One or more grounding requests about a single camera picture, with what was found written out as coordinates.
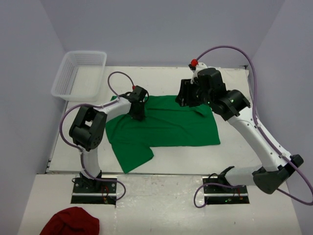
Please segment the green t shirt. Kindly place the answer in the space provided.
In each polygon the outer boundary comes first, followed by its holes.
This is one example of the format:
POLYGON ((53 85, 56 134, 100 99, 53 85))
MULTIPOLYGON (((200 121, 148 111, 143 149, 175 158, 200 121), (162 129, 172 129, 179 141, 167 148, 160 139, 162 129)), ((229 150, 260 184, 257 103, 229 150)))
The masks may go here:
POLYGON ((153 147, 210 146, 221 143, 211 108, 180 107, 174 95, 151 96, 142 121, 120 115, 106 123, 106 134, 124 173, 147 163, 153 147))

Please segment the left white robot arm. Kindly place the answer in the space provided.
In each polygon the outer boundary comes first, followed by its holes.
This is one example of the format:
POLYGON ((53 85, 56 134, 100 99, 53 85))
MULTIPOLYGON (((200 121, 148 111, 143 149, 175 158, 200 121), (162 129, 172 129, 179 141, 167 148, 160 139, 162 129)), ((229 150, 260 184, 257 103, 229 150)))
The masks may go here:
POLYGON ((102 171, 98 161, 100 145, 107 122, 121 116, 142 121, 145 118, 145 103, 149 99, 147 90, 134 86, 131 92, 117 96, 103 105, 83 104, 69 129, 73 146, 80 152, 80 180, 90 192, 97 192, 102 186, 102 171))

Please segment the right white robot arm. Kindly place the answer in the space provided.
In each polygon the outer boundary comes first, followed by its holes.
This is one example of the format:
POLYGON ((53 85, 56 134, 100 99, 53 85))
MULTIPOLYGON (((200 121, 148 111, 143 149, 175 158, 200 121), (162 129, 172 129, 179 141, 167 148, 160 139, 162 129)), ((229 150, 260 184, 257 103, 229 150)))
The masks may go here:
POLYGON ((260 159, 261 166, 230 166, 222 171, 218 186, 223 192, 245 185, 272 194, 294 173, 292 165, 299 167, 304 162, 300 155, 280 146, 268 130, 258 129, 260 124, 254 122, 250 102, 239 90, 228 90, 215 68, 197 70, 193 78, 181 80, 176 103, 181 107, 208 105, 243 136, 260 159))

